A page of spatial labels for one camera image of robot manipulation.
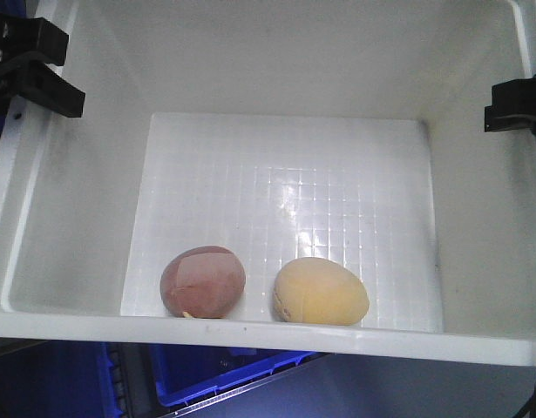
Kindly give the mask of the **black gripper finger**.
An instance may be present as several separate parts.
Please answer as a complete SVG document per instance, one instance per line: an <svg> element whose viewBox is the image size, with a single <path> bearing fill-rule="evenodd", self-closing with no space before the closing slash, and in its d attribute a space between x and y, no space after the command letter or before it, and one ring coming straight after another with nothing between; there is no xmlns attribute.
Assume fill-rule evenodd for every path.
<svg viewBox="0 0 536 418"><path fill-rule="evenodd" d="M527 129L536 138L536 74L495 84L485 107L485 132Z"/></svg>
<svg viewBox="0 0 536 418"><path fill-rule="evenodd" d="M85 93L62 79L49 66L30 61L10 75L11 90L17 96L67 118L81 118Z"/></svg>
<svg viewBox="0 0 536 418"><path fill-rule="evenodd" d="M0 13L0 78L30 61L64 65L69 35L52 22Z"/></svg>

